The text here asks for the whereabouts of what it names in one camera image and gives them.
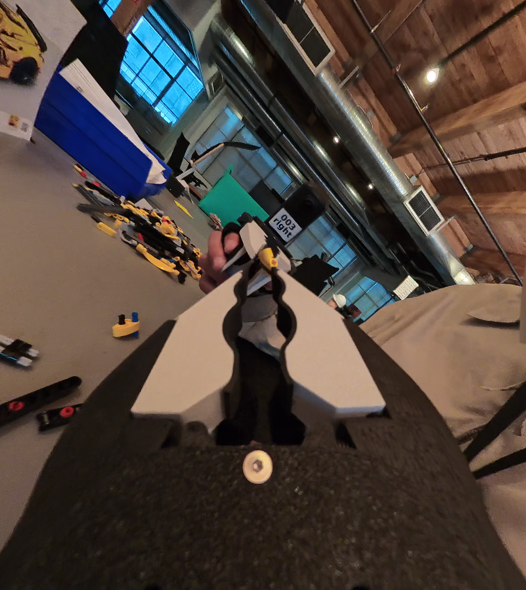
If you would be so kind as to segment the person's right hand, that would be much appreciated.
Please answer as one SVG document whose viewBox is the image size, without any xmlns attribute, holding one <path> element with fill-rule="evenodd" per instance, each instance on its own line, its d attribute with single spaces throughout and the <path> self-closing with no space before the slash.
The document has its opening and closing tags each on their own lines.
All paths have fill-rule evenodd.
<svg viewBox="0 0 526 590">
<path fill-rule="evenodd" d="M 236 232 L 228 233 L 225 236 L 221 231 L 210 233 L 207 251 L 199 258 L 199 266 L 202 270 L 199 287 L 204 294 L 209 294 L 228 278 L 228 274 L 223 268 L 230 255 L 240 247 L 242 247 L 242 241 Z"/>
</svg>

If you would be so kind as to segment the white paper sheets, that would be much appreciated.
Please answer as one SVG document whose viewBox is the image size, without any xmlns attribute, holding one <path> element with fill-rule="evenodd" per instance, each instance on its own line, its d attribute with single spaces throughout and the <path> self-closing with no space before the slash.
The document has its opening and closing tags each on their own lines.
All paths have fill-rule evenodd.
<svg viewBox="0 0 526 590">
<path fill-rule="evenodd" d="M 60 75 L 75 90 L 93 105 L 104 117 L 111 122 L 136 148 L 143 152 L 150 159 L 150 171 L 147 174 L 145 183 L 156 185 L 157 192 L 161 192 L 166 185 L 165 166 L 157 160 L 156 156 L 141 141 L 140 137 L 134 131 L 132 125 L 125 116 L 119 111 L 119 108 L 113 102 L 107 93 L 100 87 L 91 73 L 86 69 L 79 59 L 70 63 L 60 70 Z"/>
</svg>

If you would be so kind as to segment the grey desk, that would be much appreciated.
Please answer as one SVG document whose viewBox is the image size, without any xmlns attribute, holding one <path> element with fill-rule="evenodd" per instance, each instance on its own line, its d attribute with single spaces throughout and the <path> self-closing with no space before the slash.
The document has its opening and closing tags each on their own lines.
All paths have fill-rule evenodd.
<svg viewBox="0 0 526 590">
<path fill-rule="evenodd" d="M 35 417 L 0 427 L 0 589 L 108 588 L 125 550 L 147 538 L 152 508 L 133 511 L 180 470 L 167 439 L 188 427 L 134 418 L 138 397 L 175 321 L 203 298 L 168 279 L 77 210 L 74 172 L 47 140 L 0 133 L 0 335 L 39 351 L 30 367 L 0 360 L 0 404 L 71 376 L 85 400 L 61 438 Z M 138 338 L 114 338 L 118 315 L 139 314 Z"/>
</svg>

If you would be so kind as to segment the pile of yellow black bricks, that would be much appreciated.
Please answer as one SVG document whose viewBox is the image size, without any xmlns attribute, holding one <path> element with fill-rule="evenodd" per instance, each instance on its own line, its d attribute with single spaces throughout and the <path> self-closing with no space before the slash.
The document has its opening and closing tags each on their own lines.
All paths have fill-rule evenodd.
<svg viewBox="0 0 526 590">
<path fill-rule="evenodd" d="M 200 249 L 171 217 L 144 199 L 135 203 L 117 195 L 79 164 L 73 168 L 82 178 L 81 183 L 73 185 L 83 198 L 77 210 L 88 215 L 97 229 L 120 239 L 180 284 L 188 276 L 200 279 Z"/>
</svg>

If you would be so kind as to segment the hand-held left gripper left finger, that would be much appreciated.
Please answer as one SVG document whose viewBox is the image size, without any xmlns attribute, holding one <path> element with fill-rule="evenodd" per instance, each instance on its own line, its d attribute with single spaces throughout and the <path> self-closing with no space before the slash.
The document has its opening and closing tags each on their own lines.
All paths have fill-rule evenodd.
<svg viewBox="0 0 526 590">
<path fill-rule="evenodd" d="M 132 405 L 135 418 L 201 423 L 209 434 L 227 418 L 240 382 L 236 340 L 247 284 L 240 270 L 178 317 Z"/>
</svg>

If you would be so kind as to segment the person's beige jacket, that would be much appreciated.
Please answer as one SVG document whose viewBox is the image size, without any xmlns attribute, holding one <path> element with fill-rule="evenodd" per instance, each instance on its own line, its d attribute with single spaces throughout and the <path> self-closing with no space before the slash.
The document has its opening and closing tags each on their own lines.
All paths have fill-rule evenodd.
<svg viewBox="0 0 526 590">
<path fill-rule="evenodd" d="M 361 329 L 422 389 L 468 459 L 490 520 L 526 577 L 526 343 L 522 289 L 455 285 L 376 312 Z"/>
</svg>

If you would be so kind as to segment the large paned window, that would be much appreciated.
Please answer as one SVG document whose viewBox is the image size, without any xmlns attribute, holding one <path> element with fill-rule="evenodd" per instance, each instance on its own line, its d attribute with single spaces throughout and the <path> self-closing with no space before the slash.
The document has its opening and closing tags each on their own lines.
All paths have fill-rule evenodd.
<svg viewBox="0 0 526 590">
<path fill-rule="evenodd" d="M 193 34 L 171 1 L 152 1 L 126 40 L 116 96 L 172 127 L 205 90 Z"/>
</svg>

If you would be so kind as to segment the instruction booklet car picture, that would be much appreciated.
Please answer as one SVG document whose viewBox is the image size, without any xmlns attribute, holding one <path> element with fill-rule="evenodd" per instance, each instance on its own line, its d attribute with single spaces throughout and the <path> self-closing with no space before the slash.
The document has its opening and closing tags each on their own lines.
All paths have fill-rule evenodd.
<svg viewBox="0 0 526 590">
<path fill-rule="evenodd" d="M 0 132 L 30 140 L 46 88 L 86 23 L 71 1 L 0 1 Z"/>
</svg>

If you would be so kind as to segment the small yellow brick with pins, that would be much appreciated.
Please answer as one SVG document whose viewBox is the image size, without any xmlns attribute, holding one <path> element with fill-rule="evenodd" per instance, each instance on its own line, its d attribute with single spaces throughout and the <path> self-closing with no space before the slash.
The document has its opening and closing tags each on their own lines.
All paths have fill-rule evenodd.
<svg viewBox="0 0 526 590">
<path fill-rule="evenodd" d="M 118 315 L 118 321 L 112 326 L 114 338 L 138 338 L 140 335 L 140 320 L 137 312 L 132 312 L 130 317 L 125 314 Z"/>
</svg>

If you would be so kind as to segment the black beam with red pins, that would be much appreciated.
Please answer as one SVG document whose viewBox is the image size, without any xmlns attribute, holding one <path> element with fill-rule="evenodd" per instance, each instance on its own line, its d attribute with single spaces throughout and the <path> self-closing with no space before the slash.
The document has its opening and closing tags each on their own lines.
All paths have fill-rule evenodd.
<svg viewBox="0 0 526 590">
<path fill-rule="evenodd" d="M 82 383 L 79 376 L 71 376 L 51 385 L 0 404 L 0 427 L 37 411 L 49 403 L 56 402 L 70 395 Z"/>
</svg>

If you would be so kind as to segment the white vent grille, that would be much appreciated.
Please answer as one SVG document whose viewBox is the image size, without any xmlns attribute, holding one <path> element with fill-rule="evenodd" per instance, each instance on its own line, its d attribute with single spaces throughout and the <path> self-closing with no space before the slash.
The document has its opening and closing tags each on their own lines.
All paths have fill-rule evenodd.
<svg viewBox="0 0 526 590">
<path fill-rule="evenodd" d="M 299 55 L 317 76 L 330 62 L 336 51 L 317 19 L 303 1 L 294 1 L 281 26 Z"/>
<path fill-rule="evenodd" d="M 403 204 L 424 235 L 433 234 L 445 222 L 443 215 L 423 186 L 417 187 Z"/>
</svg>

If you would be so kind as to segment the green folded board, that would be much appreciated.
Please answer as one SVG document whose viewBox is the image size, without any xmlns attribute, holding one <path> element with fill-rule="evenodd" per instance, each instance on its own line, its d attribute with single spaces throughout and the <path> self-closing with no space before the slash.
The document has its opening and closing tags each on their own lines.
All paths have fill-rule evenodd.
<svg viewBox="0 0 526 590">
<path fill-rule="evenodd" d="M 199 208 L 208 216 L 215 215 L 222 226 L 236 223 L 244 213 L 265 222 L 269 214 L 234 179 L 230 166 L 211 190 L 200 200 Z"/>
</svg>

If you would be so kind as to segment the black standing panel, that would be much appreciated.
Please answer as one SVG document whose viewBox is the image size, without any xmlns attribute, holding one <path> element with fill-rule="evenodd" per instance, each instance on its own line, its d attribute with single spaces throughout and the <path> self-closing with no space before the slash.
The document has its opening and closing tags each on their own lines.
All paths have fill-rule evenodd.
<svg viewBox="0 0 526 590">
<path fill-rule="evenodd" d="M 113 99 L 128 42 L 99 1 L 72 3 L 87 23 L 68 47 L 60 66 L 66 67 L 80 60 L 108 97 Z"/>
</svg>

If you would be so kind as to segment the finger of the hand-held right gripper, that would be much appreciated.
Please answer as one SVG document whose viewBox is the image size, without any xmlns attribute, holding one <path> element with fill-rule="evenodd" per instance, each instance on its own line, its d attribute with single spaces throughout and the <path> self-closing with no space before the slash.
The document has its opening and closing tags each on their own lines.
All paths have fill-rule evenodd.
<svg viewBox="0 0 526 590">
<path fill-rule="evenodd" d="M 279 262 L 278 267 L 274 270 L 282 270 L 286 273 L 289 273 L 291 271 L 291 258 L 280 247 L 273 248 L 277 249 L 276 253 Z M 246 295 L 250 296 L 256 291 L 259 291 L 261 288 L 264 288 L 268 284 L 271 284 L 273 271 L 271 273 L 268 273 L 261 266 L 258 258 L 255 258 L 247 273 L 247 277 L 249 280 L 246 288 Z"/>
<path fill-rule="evenodd" d="M 242 254 L 238 260 L 245 262 L 258 258 L 259 253 L 268 247 L 269 230 L 259 217 L 240 217 L 239 224 Z"/>
</svg>

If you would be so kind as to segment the silver air duct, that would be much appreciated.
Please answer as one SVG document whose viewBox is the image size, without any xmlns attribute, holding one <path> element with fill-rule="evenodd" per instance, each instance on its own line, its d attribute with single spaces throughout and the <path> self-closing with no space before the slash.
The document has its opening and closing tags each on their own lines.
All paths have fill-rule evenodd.
<svg viewBox="0 0 526 590">
<path fill-rule="evenodd" d="M 232 90 L 307 176 L 329 186 L 332 208 L 366 264 L 413 276 L 424 289 L 473 279 L 441 230 L 424 233 L 406 203 L 416 188 L 330 64 L 313 73 L 272 12 L 225 1 L 209 26 L 213 57 Z"/>
</svg>

